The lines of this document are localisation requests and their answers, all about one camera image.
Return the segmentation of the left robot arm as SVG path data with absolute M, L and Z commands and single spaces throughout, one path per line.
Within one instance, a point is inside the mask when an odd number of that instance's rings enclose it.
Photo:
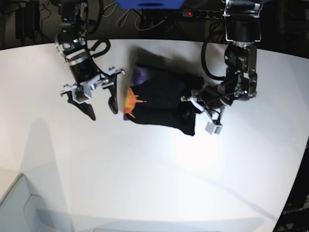
M 256 97 L 257 73 L 256 43 L 261 40 L 260 12 L 263 5 L 258 0 L 224 0 L 223 33 L 227 42 L 224 53 L 226 74 L 215 76 L 206 64 L 206 49 L 211 39 L 221 32 L 211 32 L 202 45 L 201 65 L 206 76 L 217 81 L 216 85 L 205 82 L 200 90 L 193 90 L 190 97 L 182 97 L 191 102 L 208 119 L 207 127 L 217 133 L 222 127 L 221 117 L 226 106 L 235 100 L 248 101 Z

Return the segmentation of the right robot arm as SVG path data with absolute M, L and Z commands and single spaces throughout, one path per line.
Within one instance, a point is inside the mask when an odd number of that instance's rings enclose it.
M 90 34 L 88 20 L 88 2 L 86 0 L 61 0 L 58 4 L 58 15 L 61 20 L 60 32 L 55 37 L 55 47 L 68 65 L 74 83 L 64 85 L 60 96 L 66 95 L 67 102 L 74 105 L 93 121 L 96 116 L 89 101 L 92 91 L 97 88 L 108 89 L 110 110 L 118 113 L 117 77 L 124 74 L 124 69 L 111 67 L 102 71 L 94 62 L 95 58 L 105 55 L 111 43 L 101 39 L 88 47 L 87 37 Z

